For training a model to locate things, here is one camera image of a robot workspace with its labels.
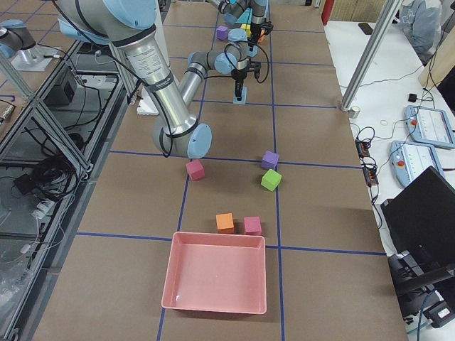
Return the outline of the magenta foam block by arm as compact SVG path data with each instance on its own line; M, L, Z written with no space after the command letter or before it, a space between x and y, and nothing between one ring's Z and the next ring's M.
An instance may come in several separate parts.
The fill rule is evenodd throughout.
M205 177L205 169L199 159L192 160L186 164L186 171L192 181Z

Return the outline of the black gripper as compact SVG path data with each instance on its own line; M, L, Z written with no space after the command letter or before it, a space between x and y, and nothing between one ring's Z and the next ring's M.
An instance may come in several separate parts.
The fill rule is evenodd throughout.
M234 69L231 71L231 77L235 80L235 92L234 98L235 99L242 99L242 91L243 91L243 82L247 77L248 68L243 68L241 70Z
M250 32L252 36L267 36L273 31L273 24L271 21L264 21L262 23L251 23ZM248 46L256 45L253 37L248 38Z

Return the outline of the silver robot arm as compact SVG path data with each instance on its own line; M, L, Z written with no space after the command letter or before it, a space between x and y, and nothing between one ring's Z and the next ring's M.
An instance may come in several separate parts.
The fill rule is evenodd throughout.
M229 27L233 27L244 12L250 10L250 37L248 38L248 55L257 54L257 44L262 36L267 36L273 31L273 24L267 20L268 1L266 0L238 0L218 1L208 0L219 13L224 16Z
M235 30L222 50L198 51L188 58L180 82L155 39L159 20L155 1L54 1L61 31L92 44L112 44L126 54L131 74L154 103L158 118L154 143L165 155L202 158L210 149L212 131L189 111L197 89L211 70L227 75L249 65L247 35Z

